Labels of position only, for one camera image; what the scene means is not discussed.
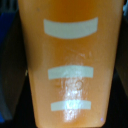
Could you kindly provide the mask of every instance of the white stripe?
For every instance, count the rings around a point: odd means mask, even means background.
[[[44,20],[46,34],[61,39],[77,39],[89,36],[97,31],[98,18],[83,22],[61,23]]]
[[[88,66],[62,66],[48,70],[49,80],[59,78],[89,77],[93,78],[93,68]]]
[[[51,104],[51,111],[62,111],[67,109],[91,109],[91,102],[85,100],[67,100]]]

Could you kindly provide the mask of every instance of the orange bottle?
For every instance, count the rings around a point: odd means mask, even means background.
[[[19,0],[39,128],[106,120],[123,0]]]

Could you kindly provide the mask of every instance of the white label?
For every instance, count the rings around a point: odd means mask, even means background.
[[[83,22],[61,23],[44,20],[44,31],[49,36],[60,39],[78,39],[97,31],[98,18]]]
[[[51,111],[62,111],[68,109],[91,109],[91,102],[86,100],[67,100],[51,104]]]
[[[88,66],[62,66],[48,70],[49,80],[59,78],[88,77],[93,78],[93,68]]]

